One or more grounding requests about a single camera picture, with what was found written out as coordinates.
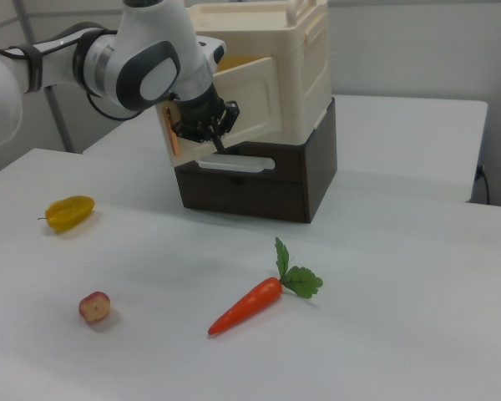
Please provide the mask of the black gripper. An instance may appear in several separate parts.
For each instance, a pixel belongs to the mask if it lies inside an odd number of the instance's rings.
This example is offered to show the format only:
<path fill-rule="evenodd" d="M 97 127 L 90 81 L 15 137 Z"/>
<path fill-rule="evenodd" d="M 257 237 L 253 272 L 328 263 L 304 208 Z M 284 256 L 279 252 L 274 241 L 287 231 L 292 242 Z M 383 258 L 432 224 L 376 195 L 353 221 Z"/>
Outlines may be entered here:
<path fill-rule="evenodd" d="M 179 138 L 197 143 L 212 141 L 218 153 L 225 153 L 221 137 L 229 133 L 240 115 L 239 105 L 225 102 L 211 85 L 202 95 L 192 100 L 178 100 L 180 120 L 171 128 Z"/>

